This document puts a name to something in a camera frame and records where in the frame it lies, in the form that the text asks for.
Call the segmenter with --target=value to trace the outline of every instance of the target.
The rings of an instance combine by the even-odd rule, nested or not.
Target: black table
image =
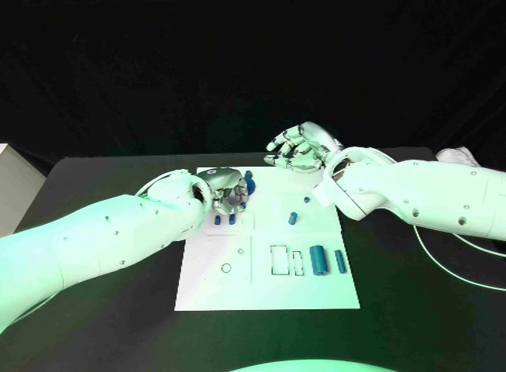
[[[385,152],[396,160],[434,159],[421,148]],[[17,230],[132,194],[170,170],[261,166],[262,155],[66,158]],[[426,257],[411,226],[386,211],[360,222],[340,218],[359,310],[174,312],[184,246],[177,242],[131,267],[67,288],[8,327],[0,371],[220,372],[308,358],[399,371],[504,371],[506,293],[451,277]],[[448,234],[419,231],[451,270],[506,287],[503,259]]]

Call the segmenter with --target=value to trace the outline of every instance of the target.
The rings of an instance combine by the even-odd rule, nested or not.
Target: white surface
[[[0,238],[14,232],[44,180],[14,149],[0,143]]]
[[[232,168],[242,174],[250,170],[255,193],[235,225],[227,224],[227,216],[214,225],[210,212],[200,231],[186,240],[176,310],[359,308],[336,209],[321,207],[310,194],[321,172]],[[302,202],[304,196],[310,197],[308,203]],[[291,212],[297,212],[292,226]],[[330,269],[324,276],[311,273],[308,248],[314,245],[324,247]],[[289,275],[271,274],[271,246],[287,247]],[[344,255],[346,274],[336,268],[336,250]],[[292,252],[301,253],[302,276],[295,276]],[[227,273],[225,264],[230,265]]]

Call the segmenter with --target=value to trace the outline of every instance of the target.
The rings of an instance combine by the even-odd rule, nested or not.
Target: black backdrop
[[[24,2],[0,12],[0,142],[63,157],[465,145],[506,169],[506,2]]]

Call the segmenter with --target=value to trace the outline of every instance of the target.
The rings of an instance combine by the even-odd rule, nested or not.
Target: blue object
[[[295,224],[295,220],[297,220],[297,213],[292,212],[292,213],[289,213],[289,220],[288,220],[288,223],[289,223],[291,225],[294,225],[294,224]]]
[[[245,183],[246,183],[246,194],[250,195],[255,192],[255,182],[252,181],[252,173],[248,170],[245,172]]]
[[[344,274],[344,258],[341,257],[341,251],[334,251],[336,255],[336,264],[338,265],[338,272],[340,274]]]
[[[323,246],[310,247],[311,272],[314,275],[325,275],[328,273],[327,261],[324,260]]]

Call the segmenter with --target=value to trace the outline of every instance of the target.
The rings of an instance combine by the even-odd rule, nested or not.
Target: silver robotic hand
[[[213,211],[220,215],[242,212],[245,210],[242,202],[246,202],[249,194],[240,172],[232,168],[212,168],[201,171],[196,176],[204,180],[210,188]]]
[[[266,155],[263,161],[297,173],[314,173],[344,149],[338,140],[312,122],[288,128],[265,148],[272,151],[278,145],[282,145],[278,155]]]

